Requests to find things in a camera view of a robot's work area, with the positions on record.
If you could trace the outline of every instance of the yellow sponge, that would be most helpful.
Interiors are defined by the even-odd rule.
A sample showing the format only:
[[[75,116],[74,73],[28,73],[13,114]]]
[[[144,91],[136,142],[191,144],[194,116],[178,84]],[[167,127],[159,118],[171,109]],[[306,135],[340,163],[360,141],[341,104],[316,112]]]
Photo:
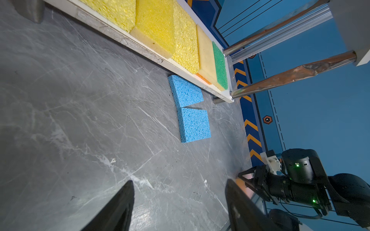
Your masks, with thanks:
[[[213,55],[212,41],[204,33],[199,25],[196,26],[198,35],[199,71],[198,76],[204,77],[213,85],[217,86],[217,74],[215,56]]]
[[[177,1],[174,2],[176,50],[172,59],[192,74],[196,74],[199,70],[196,24]]]
[[[127,32],[135,25],[136,0],[81,0],[81,2]]]
[[[130,34],[165,58],[175,53],[174,0],[137,0]]]

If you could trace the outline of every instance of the shelf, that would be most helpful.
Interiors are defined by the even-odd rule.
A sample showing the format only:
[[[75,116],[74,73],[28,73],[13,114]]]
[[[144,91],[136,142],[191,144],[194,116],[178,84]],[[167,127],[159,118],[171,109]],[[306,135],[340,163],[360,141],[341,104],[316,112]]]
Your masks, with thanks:
[[[193,84],[199,86],[200,88],[208,91],[209,93],[223,99],[225,102],[232,103],[234,100],[230,97],[231,91],[231,80],[230,74],[233,75],[234,73],[230,73],[227,71],[228,76],[228,84],[229,89],[225,91],[220,91],[214,85],[208,85],[204,82],[201,78],[196,75],[191,74],[187,71],[184,67],[180,66],[172,59],[166,59],[160,54],[156,53],[145,44],[131,36],[126,31],[122,30],[118,26],[114,25],[112,22],[108,21],[105,17],[85,5],[79,0],[45,0],[45,2],[49,3],[50,5],[58,8],[59,10],[69,14],[70,16],[78,19],[79,21],[89,25],[90,27],[100,31],[101,33],[105,34],[106,36],[116,40],[117,42],[121,43],[122,45],[136,51],[137,53],[145,56],[146,58],[152,60],[155,63],[158,63],[162,67],[172,71],[173,73],[183,77],[184,79],[192,82]],[[207,27],[201,22],[201,20],[196,16],[193,10],[188,6],[188,4],[184,0],[178,0],[178,3],[183,7],[183,9],[192,17],[194,22],[198,24],[204,32],[208,35],[208,37],[216,43],[216,45],[222,50],[222,46],[218,41],[214,38],[214,36],[209,32]],[[225,58],[226,70],[230,70],[228,66],[228,59]]]

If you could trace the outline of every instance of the marble surface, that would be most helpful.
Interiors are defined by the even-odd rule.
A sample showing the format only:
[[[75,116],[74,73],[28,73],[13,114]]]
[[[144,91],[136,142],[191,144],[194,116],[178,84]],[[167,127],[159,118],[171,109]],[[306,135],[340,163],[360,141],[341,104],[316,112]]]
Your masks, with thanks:
[[[225,183],[251,166],[238,102],[193,105],[182,144],[167,70],[48,8],[0,0],[0,230],[80,230],[132,179],[130,230],[219,230]]]

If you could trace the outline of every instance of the sponge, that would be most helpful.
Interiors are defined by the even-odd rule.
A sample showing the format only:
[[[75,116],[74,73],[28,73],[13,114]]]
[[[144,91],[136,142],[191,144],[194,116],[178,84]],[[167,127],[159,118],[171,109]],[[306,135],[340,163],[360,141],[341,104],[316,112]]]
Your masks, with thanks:
[[[176,108],[186,107],[203,101],[200,87],[186,81],[177,75],[168,77]]]
[[[211,137],[208,113],[206,110],[178,108],[180,137],[182,143]]]
[[[135,25],[136,0],[81,0],[81,2],[127,32]]]
[[[215,42],[212,42],[213,53],[215,55],[215,65],[217,74],[217,85],[216,87],[222,91],[228,89],[228,78],[226,75],[225,57],[222,51],[217,47]]]
[[[174,0],[137,0],[130,34],[163,57],[172,57],[176,50]]]
[[[203,77],[213,85],[217,84],[215,56],[213,55],[212,41],[199,25],[196,26],[198,35],[199,71],[197,76]]]
[[[192,74],[199,70],[196,24],[174,0],[174,30],[176,50],[172,59]]]

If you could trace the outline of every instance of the black cable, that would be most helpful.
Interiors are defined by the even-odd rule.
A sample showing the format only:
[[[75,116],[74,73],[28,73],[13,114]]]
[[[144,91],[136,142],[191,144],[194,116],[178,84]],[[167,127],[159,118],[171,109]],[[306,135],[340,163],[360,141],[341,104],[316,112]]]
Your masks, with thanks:
[[[254,6],[257,2],[259,2],[260,0],[256,1],[253,5],[251,5],[250,7],[248,7],[247,9],[245,9],[242,13],[244,13],[246,10],[248,10],[249,8],[251,8],[252,6]],[[232,20],[234,20],[236,17],[238,17],[239,15],[241,15],[242,13],[238,14],[237,16],[233,17],[230,21],[228,21],[227,23],[225,23],[223,26],[221,26],[219,29],[221,29],[222,27],[224,27],[226,24],[228,24],[229,22],[231,22]]]
[[[257,15],[256,17],[252,18],[251,20],[249,20],[248,22],[244,23],[243,25],[241,25],[240,27],[236,28],[235,30],[233,30],[231,33],[233,33],[234,31],[236,31],[237,29],[241,28],[242,26],[244,26],[245,24],[249,23],[250,21],[252,21],[253,19],[257,18],[258,16],[260,16],[261,14],[263,14],[264,12],[260,13],[259,15]]]
[[[358,224],[352,224],[352,223],[347,223],[347,222],[342,222],[342,221],[335,221],[335,220],[330,220],[330,219],[325,219],[325,218],[320,218],[321,220],[326,220],[326,221],[334,221],[334,222],[338,222],[338,223],[343,223],[343,224],[348,224],[348,225],[356,225],[356,226],[359,226]]]
[[[265,6],[267,3],[263,4],[262,6],[260,6],[257,10],[261,9],[263,6]],[[251,14],[253,14],[254,12],[256,12],[257,10],[253,11],[252,13],[250,13],[249,15],[245,16],[242,20],[238,21],[237,23],[235,23],[234,25],[232,25],[231,27],[235,26],[236,24],[238,24],[239,22],[243,21],[246,17],[250,16]]]
[[[288,204],[288,205],[294,205],[294,206],[300,206],[300,207],[306,207],[306,208],[312,208],[311,206],[305,206],[305,205],[300,205],[300,204]]]
[[[298,218],[306,218],[306,219],[320,219],[323,217],[323,215],[321,214],[321,212],[317,209],[317,208],[313,208],[317,215],[316,216],[307,216],[307,215],[294,215],[293,213],[291,213],[289,210],[287,210],[285,208],[285,206],[283,206],[283,208],[287,211],[287,213],[291,214],[292,216],[295,216],[295,217],[298,217]]]

